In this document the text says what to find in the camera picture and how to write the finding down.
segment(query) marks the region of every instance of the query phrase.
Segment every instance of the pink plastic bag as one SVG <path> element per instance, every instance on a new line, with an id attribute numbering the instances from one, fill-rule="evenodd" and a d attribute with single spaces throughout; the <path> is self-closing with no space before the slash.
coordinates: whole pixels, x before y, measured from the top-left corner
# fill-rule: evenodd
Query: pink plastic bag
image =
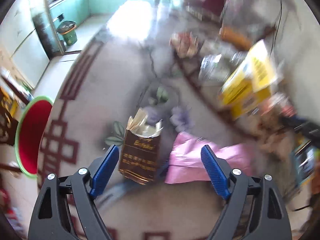
<path id="1" fill-rule="evenodd" d="M 169 157 L 169 169 L 165 183 L 175 184 L 196 180 L 210 180 L 201 161 L 201 148 L 209 145 L 218 158 L 225 159 L 231 168 L 238 168 L 248 176 L 253 176 L 251 159 L 253 147 L 237 144 L 220 149 L 215 143 L 195 138 L 186 132 L 178 134 Z"/>

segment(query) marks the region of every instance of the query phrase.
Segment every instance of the white wall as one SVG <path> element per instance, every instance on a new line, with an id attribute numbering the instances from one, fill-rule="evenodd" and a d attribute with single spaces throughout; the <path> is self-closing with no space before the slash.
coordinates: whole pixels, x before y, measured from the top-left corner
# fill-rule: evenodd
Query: white wall
<path id="1" fill-rule="evenodd" d="M 295 9 L 283 0 L 275 57 L 285 60 L 285 78 L 298 114 L 320 124 L 320 25 L 304 0 L 291 1 Z M 257 10 L 274 23 L 280 12 L 280 0 L 264 3 L 268 6 Z"/>

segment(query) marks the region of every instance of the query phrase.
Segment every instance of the orange object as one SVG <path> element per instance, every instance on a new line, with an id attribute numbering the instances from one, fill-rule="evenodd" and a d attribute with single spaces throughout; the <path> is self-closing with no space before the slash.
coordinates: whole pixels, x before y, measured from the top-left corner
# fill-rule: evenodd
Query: orange object
<path id="1" fill-rule="evenodd" d="M 246 36 L 242 35 L 241 33 L 235 32 L 230 27 L 225 26 L 220 29 L 220 38 L 223 41 L 231 43 L 240 51 L 249 51 L 253 44 L 253 42 Z"/>
<path id="2" fill-rule="evenodd" d="M 315 165 L 314 177 L 311 181 L 311 192 L 313 195 L 320 193 L 320 161 L 318 160 Z"/>

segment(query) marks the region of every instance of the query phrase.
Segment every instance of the green bucket rim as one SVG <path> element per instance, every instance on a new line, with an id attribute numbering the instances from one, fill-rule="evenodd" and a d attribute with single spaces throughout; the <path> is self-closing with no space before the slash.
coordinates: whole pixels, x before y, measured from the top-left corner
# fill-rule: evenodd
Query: green bucket rim
<path id="1" fill-rule="evenodd" d="M 20 121 L 18 122 L 18 126 L 17 126 L 17 130 L 16 130 L 16 136 L 15 136 L 15 139 L 14 139 L 14 151 L 15 151 L 15 154 L 16 154 L 16 159 L 17 159 L 17 162 L 18 162 L 18 165 L 19 165 L 19 168 L 20 170 L 29 178 L 31 179 L 36 179 L 37 177 L 37 174 L 32 174 L 30 172 L 28 172 L 21 160 L 20 160 L 20 155 L 19 155 L 19 135 L 20 135 L 20 131 L 21 131 L 21 126 L 22 126 L 22 123 L 23 123 L 23 120 L 24 118 L 26 117 L 29 109 L 38 101 L 41 101 L 41 100 L 45 100 L 47 102 L 49 102 L 52 106 L 53 106 L 53 101 L 47 97 L 47 96 L 39 96 L 39 97 L 36 97 L 34 99 L 31 100 L 31 102 L 26 106 L 26 109 L 24 110 L 22 116 L 21 116 L 21 119 Z"/>

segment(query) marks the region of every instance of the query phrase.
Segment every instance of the green trash can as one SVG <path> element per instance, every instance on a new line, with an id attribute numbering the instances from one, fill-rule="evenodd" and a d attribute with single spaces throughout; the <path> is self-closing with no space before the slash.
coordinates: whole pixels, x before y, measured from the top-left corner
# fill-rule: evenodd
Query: green trash can
<path id="1" fill-rule="evenodd" d="M 64 21 L 60 23 L 57 28 L 57 32 L 63 36 L 64 41 L 68 46 L 75 44 L 77 39 L 76 35 L 76 22 L 73 21 Z"/>

